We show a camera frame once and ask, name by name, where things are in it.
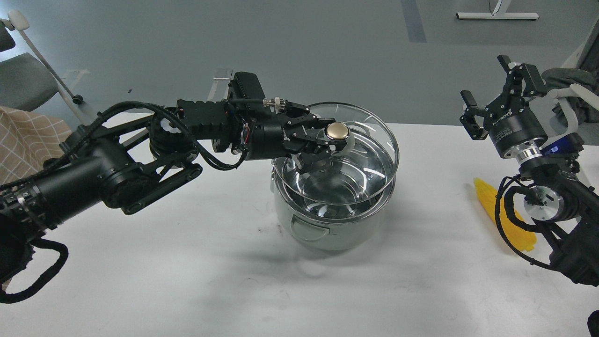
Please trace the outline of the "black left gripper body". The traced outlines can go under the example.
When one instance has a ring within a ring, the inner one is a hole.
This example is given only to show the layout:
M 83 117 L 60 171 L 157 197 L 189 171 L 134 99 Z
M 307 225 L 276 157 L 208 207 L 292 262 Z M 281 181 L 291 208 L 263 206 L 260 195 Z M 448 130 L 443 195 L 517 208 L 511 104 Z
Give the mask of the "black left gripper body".
M 245 160 L 289 158 L 290 153 L 283 145 L 283 126 L 290 120 L 286 115 L 274 115 L 250 121 Z

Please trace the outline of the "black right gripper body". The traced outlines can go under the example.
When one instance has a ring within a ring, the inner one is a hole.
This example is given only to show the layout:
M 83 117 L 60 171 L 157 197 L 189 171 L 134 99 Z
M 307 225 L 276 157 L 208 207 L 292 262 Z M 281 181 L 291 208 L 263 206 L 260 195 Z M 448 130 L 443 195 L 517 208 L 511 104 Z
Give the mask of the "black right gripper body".
M 548 140 L 530 105 L 522 96 L 500 94 L 485 108 L 485 130 L 501 158 L 516 145 L 532 142 L 537 146 Z

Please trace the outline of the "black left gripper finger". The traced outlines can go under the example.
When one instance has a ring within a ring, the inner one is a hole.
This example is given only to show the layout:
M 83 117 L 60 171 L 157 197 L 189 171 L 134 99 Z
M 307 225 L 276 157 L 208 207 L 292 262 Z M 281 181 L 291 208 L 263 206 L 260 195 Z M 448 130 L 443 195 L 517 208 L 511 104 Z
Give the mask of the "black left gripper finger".
M 313 166 L 331 158 L 347 146 L 347 140 L 321 139 L 315 136 L 291 136 L 286 138 L 286 152 L 295 163 L 299 174 L 313 169 Z
M 318 117 L 312 113 L 310 107 L 305 105 L 294 105 L 279 113 L 279 121 L 287 136 L 301 136 L 308 134 L 309 130 L 325 129 L 336 120 L 329 117 Z

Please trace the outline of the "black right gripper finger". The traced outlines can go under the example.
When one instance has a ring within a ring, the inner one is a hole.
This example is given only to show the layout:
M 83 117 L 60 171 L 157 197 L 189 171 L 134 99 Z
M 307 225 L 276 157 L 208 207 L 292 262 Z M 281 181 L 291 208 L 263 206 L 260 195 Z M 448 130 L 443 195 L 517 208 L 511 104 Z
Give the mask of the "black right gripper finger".
M 460 117 L 460 123 L 462 123 L 466 132 L 468 132 L 469 136 L 473 140 L 485 140 L 489 133 L 485 128 L 479 126 L 475 118 L 486 117 L 485 110 L 478 107 L 478 104 L 470 90 L 462 90 L 460 91 L 460 95 L 462 100 L 464 100 L 464 104 L 466 105 L 464 108 L 464 113 Z
M 547 86 L 537 66 L 514 62 L 507 55 L 498 55 L 497 60 L 506 72 L 502 94 L 524 98 L 544 97 L 547 94 Z

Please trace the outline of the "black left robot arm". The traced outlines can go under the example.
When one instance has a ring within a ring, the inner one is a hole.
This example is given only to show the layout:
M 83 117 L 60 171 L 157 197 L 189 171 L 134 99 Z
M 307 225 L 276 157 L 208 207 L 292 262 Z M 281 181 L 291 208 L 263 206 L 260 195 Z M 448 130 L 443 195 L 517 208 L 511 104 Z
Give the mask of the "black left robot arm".
M 212 168 L 290 158 L 305 173 L 349 149 L 350 131 L 308 105 L 268 99 L 256 74 L 237 72 L 219 102 L 178 100 L 174 107 L 143 102 L 114 104 L 63 143 L 63 155 L 42 171 L 1 186 L 1 281 L 23 271 L 34 248 L 58 259 L 28 288 L 1 291 L 1 302 L 36 294 L 66 264 L 66 245 L 44 238 L 102 201 L 130 215 L 199 177 L 201 157 Z

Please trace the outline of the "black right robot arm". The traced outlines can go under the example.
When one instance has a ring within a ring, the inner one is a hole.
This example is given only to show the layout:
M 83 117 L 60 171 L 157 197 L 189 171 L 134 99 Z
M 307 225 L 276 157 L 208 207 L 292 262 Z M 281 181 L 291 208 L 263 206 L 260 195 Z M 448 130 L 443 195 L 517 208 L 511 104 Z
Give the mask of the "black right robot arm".
M 539 262 L 509 247 L 533 266 L 558 271 L 576 284 L 599 283 L 599 199 L 577 177 L 583 141 L 568 97 L 598 107 L 598 97 L 579 84 L 548 90 L 536 66 L 497 57 L 507 77 L 501 94 L 480 108 L 472 93 L 460 93 L 465 105 L 460 122 L 473 140 L 490 137 L 501 158 L 515 158 L 519 174 L 505 177 L 498 188 L 492 218 L 505 242 L 500 215 L 519 228 L 540 233 L 552 247 L 550 263 Z M 548 137 L 529 102 L 549 95 L 568 121 L 567 132 Z

